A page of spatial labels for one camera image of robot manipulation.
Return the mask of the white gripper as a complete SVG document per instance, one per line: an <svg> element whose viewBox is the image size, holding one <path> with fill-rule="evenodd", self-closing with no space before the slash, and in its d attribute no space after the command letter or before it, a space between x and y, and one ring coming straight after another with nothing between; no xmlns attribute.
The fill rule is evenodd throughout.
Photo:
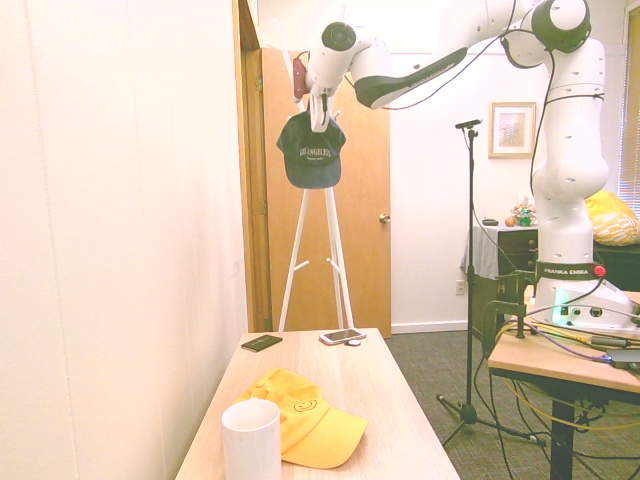
<svg viewBox="0 0 640 480"><path fill-rule="evenodd" d="M329 102L327 97L333 97L339 89L344 72L339 70L312 70L306 73L305 84L309 93L309 115L311 130L325 132L328 120Z"/></svg>

